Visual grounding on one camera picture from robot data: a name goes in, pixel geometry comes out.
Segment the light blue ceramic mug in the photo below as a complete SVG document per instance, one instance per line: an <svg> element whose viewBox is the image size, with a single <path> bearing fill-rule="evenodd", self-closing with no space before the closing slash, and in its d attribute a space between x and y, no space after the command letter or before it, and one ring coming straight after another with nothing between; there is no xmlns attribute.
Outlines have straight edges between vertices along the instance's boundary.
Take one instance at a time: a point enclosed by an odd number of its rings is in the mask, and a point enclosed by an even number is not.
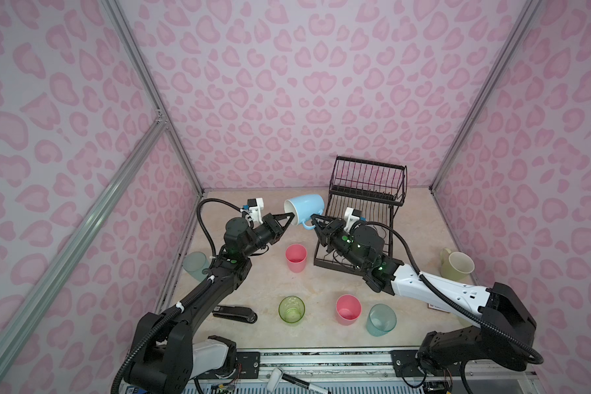
<svg viewBox="0 0 591 394"><path fill-rule="evenodd" d="M325 203L321 195L301 195L284 201L283 208L285 213L293 213L293 224L301 225L306 230L314 230L313 224L309 225L311 217L314 214L321 215L325 208Z"/></svg>

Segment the green translucent plastic cup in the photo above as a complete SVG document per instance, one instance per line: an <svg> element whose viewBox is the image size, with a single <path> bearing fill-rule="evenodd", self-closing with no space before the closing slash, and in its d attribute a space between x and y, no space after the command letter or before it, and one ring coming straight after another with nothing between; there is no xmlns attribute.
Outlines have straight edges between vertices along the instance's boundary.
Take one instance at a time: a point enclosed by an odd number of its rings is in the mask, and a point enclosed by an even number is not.
<svg viewBox="0 0 591 394"><path fill-rule="evenodd" d="M278 306L278 314L284 323L299 323L305 316L305 303L300 297L289 295L281 300Z"/></svg>

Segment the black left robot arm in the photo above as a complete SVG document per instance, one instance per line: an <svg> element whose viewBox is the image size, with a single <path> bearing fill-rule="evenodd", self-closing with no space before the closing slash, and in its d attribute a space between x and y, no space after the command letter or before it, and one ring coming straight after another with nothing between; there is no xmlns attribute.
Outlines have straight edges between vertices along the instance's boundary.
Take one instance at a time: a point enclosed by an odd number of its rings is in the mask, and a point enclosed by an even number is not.
<svg viewBox="0 0 591 394"><path fill-rule="evenodd" d="M141 318L110 392L120 392L126 382L150 393L181 393L196 376L193 339L200 325L246 280L251 256L280 241L294 218L293 213L268 213L256 228L246 218L230 219L224 244L200 285L159 315Z"/></svg>

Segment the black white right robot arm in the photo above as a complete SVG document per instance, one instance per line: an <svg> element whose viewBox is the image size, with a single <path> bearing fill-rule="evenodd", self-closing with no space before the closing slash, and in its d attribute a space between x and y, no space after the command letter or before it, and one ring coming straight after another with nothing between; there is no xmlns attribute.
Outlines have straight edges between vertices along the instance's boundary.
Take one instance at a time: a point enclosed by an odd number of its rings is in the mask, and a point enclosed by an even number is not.
<svg viewBox="0 0 591 394"><path fill-rule="evenodd" d="M320 214L311 221L320 245L343 257L374 292L423 301L471 322L471 328L426 334L415 357L424 371L476 360L514 371L543 364L533 347L537 323L508 285L471 286L428 274L410 250L407 263L395 259L383 251L381 223L359 221L348 228L344 220Z"/></svg>

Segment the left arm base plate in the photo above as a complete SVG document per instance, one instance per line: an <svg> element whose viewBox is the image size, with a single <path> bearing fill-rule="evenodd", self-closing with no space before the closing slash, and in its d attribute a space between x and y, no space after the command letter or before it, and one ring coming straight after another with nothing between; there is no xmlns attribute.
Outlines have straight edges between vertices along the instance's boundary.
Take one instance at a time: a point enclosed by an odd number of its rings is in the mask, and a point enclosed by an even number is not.
<svg viewBox="0 0 591 394"><path fill-rule="evenodd" d="M238 351L232 366L221 370L210 370L198 376L200 380L257 379L259 377L261 354L258 351Z"/></svg>

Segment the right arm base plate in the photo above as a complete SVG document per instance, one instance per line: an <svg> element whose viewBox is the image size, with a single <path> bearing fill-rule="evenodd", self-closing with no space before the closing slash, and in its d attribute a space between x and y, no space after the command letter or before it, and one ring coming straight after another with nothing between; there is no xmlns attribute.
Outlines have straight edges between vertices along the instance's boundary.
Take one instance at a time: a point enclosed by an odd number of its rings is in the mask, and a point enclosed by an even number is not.
<svg viewBox="0 0 591 394"><path fill-rule="evenodd" d="M400 378L422 379L423 377L455 376L455 366L445 366L434 356L419 350L393 350L390 352L395 375Z"/></svg>

